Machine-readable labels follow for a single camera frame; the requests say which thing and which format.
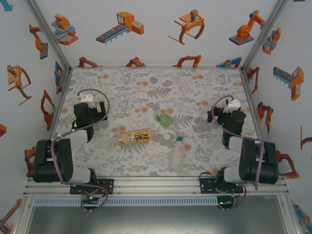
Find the floral tablecloth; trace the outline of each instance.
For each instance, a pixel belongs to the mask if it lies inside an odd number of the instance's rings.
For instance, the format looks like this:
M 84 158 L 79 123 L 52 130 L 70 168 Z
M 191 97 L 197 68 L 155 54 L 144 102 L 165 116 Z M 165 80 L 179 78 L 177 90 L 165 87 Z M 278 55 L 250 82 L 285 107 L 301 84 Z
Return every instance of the floral tablecloth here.
M 215 174 L 221 167 L 239 163 L 239 153 L 221 144 L 222 130 L 207 123 L 207 111 L 221 96 L 231 94 L 240 101 L 247 115 L 242 134 L 256 136 L 239 70 L 74 69 L 56 134 L 70 130 L 75 120 L 73 106 L 79 103 L 77 92 L 86 88 L 103 91 L 111 104 L 108 120 L 94 127 L 92 140 L 78 148 L 73 159 L 75 165 L 93 168 L 98 176 L 178 175 L 169 170 L 175 134 L 155 121 L 155 111 L 171 115 L 184 134 L 185 159 L 179 176 L 197 176 L 203 171 Z M 95 101 L 105 100 L 92 94 Z M 147 128 L 159 130 L 154 141 L 112 147 L 120 133 Z

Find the floor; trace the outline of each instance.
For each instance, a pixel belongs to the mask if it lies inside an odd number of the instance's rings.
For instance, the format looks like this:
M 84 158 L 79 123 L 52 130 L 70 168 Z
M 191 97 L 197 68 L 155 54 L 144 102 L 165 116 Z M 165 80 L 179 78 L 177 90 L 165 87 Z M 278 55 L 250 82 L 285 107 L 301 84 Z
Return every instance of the floor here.
M 111 104 L 108 120 L 94 127 L 93 139 L 74 156 L 75 165 L 93 168 L 98 176 L 197 176 L 203 171 L 215 174 L 221 167 L 237 165 L 239 154 L 221 144 L 222 130 L 207 123 L 207 111 L 227 94 L 240 101 L 247 115 L 242 134 L 256 136 L 239 70 L 74 69 L 56 134 L 71 129 L 75 120 L 73 106 L 79 103 L 77 92 L 86 88 L 103 91 Z M 105 99 L 96 92 L 92 94 L 95 101 Z M 155 121 L 154 114 L 159 110 L 171 115 L 184 134 L 185 159 L 180 174 L 169 170 L 175 134 Z M 112 147 L 120 133 L 147 128 L 159 130 L 154 141 Z
M 283 234 L 274 196 L 247 196 L 239 209 L 216 206 L 36 207 L 28 234 Z

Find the yellow bottle label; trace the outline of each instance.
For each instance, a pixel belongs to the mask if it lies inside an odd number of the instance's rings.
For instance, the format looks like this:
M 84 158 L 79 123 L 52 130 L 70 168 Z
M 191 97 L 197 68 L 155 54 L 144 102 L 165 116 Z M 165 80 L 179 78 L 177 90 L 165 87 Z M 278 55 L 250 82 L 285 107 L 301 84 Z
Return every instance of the yellow bottle label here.
M 143 129 L 121 134 L 121 143 L 124 145 L 136 144 L 150 140 L 153 140 L 151 129 Z

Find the leaf pattern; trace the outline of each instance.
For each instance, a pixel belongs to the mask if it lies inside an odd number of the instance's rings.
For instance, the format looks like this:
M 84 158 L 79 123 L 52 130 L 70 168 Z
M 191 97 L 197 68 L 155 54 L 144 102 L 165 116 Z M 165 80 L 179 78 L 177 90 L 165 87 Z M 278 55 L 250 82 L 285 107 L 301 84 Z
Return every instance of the leaf pattern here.
M 204 78 L 193 79 L 199 75 Z M 56 135 L 71 129 L 76 118 L 73 106 L 79 103 L 77 92 L 95 88 L 109 98 L 108 120 L 95 125 L 92 140 L 73 151 L 74 165 L 93 168 L 97 176 L 177 176 L 169 168 L 176 134 L 155 121 L 154 114 L 161 109 L 173 111 L 170 116 L 184 134 L 185 147 L 188 145 L 179 176 L 198 176 L 212 168 L 237 165 L 239 153 L 225 149 L 222 130 L 207 123 L 207 111 L 223 95 L 230 93 L 240 100 L 242 109 L 248 107 L 244 88 L 234 87 L 234 82 L 241 82 L 241 78 L 239 71 L 232 69 L 73 69 Z M 104 100 L 100 94 L 91 93 L 95 101 Z M 209 105 L 197 105 L 204 100 Z M 242 134 L 255 137 L 251 114 L 246 114 Z M 153 141 L 128 146 L 118 143 L 121 129 L 147 128 L 153 130 Z

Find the gray floor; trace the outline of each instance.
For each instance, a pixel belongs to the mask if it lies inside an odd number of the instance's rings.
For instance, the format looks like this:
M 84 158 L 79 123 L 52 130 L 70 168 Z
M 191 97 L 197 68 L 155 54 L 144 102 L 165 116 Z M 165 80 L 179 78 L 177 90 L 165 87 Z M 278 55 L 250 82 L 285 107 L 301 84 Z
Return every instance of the gray floor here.
M 233 211 L 215 206 L 36 207 L 29 234 L 283 234 L 275 197 L 247 197 Z

